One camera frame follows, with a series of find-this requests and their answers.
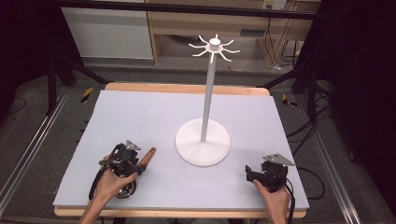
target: white hook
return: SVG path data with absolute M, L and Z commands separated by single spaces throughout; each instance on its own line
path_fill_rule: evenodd
M 199 53 L 199 54 L 193 54 L 192 56 L 194 57 L 199 57 L 203 54 L 205 54 L 206 52 L 210 52 L 210 63 L 213 63 L 213 58 L 215 56 L 215 53 L 218 53 L 219 55 L 221 55 L 221 57 L 228 62 L 231 62 L 230 59 L 226 58 L 224 56 L 224 54 L 222 53 L 223 50 L 229 52 L 229 53 L 238 53 L 240 52 L 240 50 L 229 50 L 229 49 L 225 49 L 223 46 L 228 46 L 231 43 L 233 43 L 233 40 L 231 40 L 230 42 L 228 42 L 227 44 L 220 44 L 220 41 L 218 40 L 218 35 L 216 35 L 215 38 L 211 39 L 210 42 L 205 41 L 200 35 L 198 35 L 199 39 L 206 43 L 205 46 L 194 46 L 193 44 L 189 44 L 191 47 L 196 48 L 196 49 L 205 49 L 203 52 Z

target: white mug tree stand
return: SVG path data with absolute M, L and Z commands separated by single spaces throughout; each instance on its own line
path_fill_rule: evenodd
M 180 156 L 187 162 L 200 166 L 213 166 L 222 161 L 230 151 L 231 138 L 227 130 L 216 121 L 209 119 L 210 105 L 212 101 L 213 84 L 215 81 L 217 54 L 228 62 L 222 51 L 230 53 L 237 53 L 240 50 L 231 51 L 225 49 L 223 46 L 228 46 L 233 43 L 233 40 L 227 44 L 220 44 L 218 35 L 206 42 L 199 36 L 205 46 L 191 47 L 196 49 L 205 49 L 200 54 L 192 56 L 199 57 L 206 52 L 209 52 L 210 60 L 207 67 L 206 90 L 205 90 L 205 104 L 204 116 L 202 119 L 192 119 L 180 127 L 176 135 L 176 147 Z

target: human hand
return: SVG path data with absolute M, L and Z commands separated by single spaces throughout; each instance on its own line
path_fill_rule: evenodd
M 270 193 L 260 181 L 254 179 L 253 184 L 262 195 L 273 223 L 286 223 L 286 213 L 290 202 L 290 195 L 286 189 L 283 187 L 276 192 Z
M 133 182 L 136 176 L 137 173 L 126 177 L 118 177 L 110 168 L 107 168 L 96 186 L 94 197 L 100 197 L 107 203 L 116 196 L 120 189 Z
M 88 202 L 87 208 L 81 216 L 78 224 L 95 223 L 95 220 L 98 218 L 108 201 L 116 196 L 122 187 L 133 182 L 136 176 L 137 173 L 133 173 L 127 177 L 121 178 L 115 175 L 111 169 L 107 168 L 96 185 L 93 198 Z

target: white cabinet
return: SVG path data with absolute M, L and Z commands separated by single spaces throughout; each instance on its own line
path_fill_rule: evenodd
M 69 7 L 62 10 L 81 57 L 153 59 L 147 12 Z

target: white table surface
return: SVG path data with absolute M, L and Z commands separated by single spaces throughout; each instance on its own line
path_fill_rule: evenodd
M 142 151 L 157 152 L 136 179 L 129 199 L 112 199 L 106 208 L 119 209 L 264 209 L 245 165 L 261 170 L 263 156 L 280 153 L 293 161 L 276 105 L 271 96 L 213 95 L 210 119 L 231 137 L 227 157 L 212 167 L 196 167 L 177 153 L 175 136 L 191 119 L 203 115 L 205 96 L 190 93 L 101 91 L 92 118 L 64 174 L 53 205 L 84 207 L 98 162 L 114 146 L 131 140 Z M 296 209 L 309 207 L 295 167 L 289 167 Z

